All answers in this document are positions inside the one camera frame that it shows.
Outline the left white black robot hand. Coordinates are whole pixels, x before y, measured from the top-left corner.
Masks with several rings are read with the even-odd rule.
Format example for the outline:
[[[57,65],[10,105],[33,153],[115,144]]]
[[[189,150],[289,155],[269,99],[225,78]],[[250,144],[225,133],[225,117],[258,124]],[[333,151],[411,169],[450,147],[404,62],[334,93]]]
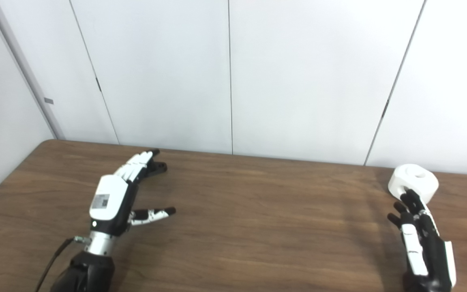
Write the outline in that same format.
[[[176,214],[175,207],[133,208],[141,181],[167,171],[167,164],[154,160],[160,152],[158,148],[151,148],[137,153],[115,172],[100,178],[89,209],[91,231],[120,237],[133,226]]]

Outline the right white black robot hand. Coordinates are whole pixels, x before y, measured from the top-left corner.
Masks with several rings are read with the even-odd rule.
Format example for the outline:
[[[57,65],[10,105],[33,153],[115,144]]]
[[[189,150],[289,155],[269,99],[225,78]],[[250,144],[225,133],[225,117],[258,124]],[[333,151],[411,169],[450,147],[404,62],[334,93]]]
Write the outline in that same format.
[[[435,220],[423,199],[412,189],[394,203],[399,216],[387,219],[400,231],[407,269],[402,283],[405,292],[450,292],[456,285],[452,242],[440,237]]]

